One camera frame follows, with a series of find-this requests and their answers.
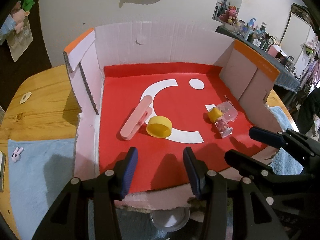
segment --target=silver screw head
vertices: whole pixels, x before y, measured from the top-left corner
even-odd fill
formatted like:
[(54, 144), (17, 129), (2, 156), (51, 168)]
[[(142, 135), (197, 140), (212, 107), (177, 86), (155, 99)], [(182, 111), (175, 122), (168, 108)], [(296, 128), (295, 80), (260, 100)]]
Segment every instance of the silver screw head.
[(250, 184), (250, 183), (251, 183), (251, 179), (249, 179), (249, 178), (247, 178), (247, 177), (244, 177), (244, 178), (242, 179), (242, 181), (243, 181), (243, 183), (245, 183), (245, 184)]
[(263, 171), (261, 171), (261, 175), (264, 176), (264, 177), (266, 177), (266, 176), (269, 175), (269, 172), (266, 171), (266, 170), (263, 170)]
[(214, 177), (217, 175), (217, 173), (215, 171), (212, 171), (212, 170), (209, 170), (207, 171), (207, 174), (210, 176), (210, 177)]
[(267, 203), (271, 206), (274, 202), (273, 197), (267, 197), (266, 198)]
[(104, 174), (106, 176), (112, 176), (113, 174), (115, 174), (115, 172), (113, 170), (107, 170)]
[(78, 182), (79, 182), (78, 178), (72, 178), (71, 181), (70, 181), (70, 183), (73, 184), (73, 185), (77, 184)]

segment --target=orange cardboard edge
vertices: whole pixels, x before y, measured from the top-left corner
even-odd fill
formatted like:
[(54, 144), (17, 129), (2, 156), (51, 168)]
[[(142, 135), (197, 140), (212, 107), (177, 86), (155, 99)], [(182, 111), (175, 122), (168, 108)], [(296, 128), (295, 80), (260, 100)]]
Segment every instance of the orange cardboard edge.
[(272, 82), (276, 80), (280, 71), (258, 52), (238, 40), (235, 40), (234, 48), (255, 64)]
[(72, 41), (68, 46), (64, 48), (64, 51), (67, 54), (70, 54), (70, 52), (82, 41), (89, 33), (93, 32), (94, 28), (90, 28), (89, 30), (82, 33), (78, 38), (76, 38), (74, 41)]

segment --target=wooden tabletop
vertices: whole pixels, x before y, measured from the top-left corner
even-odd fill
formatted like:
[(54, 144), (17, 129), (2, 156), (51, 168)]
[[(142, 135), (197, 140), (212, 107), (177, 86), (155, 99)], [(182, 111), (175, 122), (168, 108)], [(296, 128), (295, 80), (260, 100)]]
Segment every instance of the wooden tabletop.
[[(31, 97), (19, 104), (25, 93)], [(272, 90), (269, 106), (280, 106), (296, 125), (288, 110)], [(15, 141), (74, 138), (80, 108), (71, 90), (65, 65), (38, 73), (23, 82), (12, 99), (0, 127), (0, 151), (6, 155), (4, 191), (0, 193), (0, 212), (19, 238), (10, 204), (8, 139)]]

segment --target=yellow ring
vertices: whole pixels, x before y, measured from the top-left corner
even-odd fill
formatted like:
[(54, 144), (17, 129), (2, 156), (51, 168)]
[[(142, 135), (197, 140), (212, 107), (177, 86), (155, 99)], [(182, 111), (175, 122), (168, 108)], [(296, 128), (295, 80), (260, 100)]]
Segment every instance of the yellow ring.
[(151, 117), (147, 125), (147, 133), (156, 138), (167, 138), (171, 135), (172, 122), (164, 116)]

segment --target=yellow bottle cap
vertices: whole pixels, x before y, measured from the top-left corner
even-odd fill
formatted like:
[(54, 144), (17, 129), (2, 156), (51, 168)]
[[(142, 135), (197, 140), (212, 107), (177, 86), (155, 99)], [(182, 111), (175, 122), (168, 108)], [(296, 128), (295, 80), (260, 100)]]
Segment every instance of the yellow bottle cap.
[(208, 112), (208, 117), (212, 123), (214, 123), (222, 115), (223, 113), (216, 107), (212, 108), (211, 111)]
[(151, 117), (147, 125), (147, 133), (156, 138), (167, 138), (171, 135), (172, 122), (164, 116)]

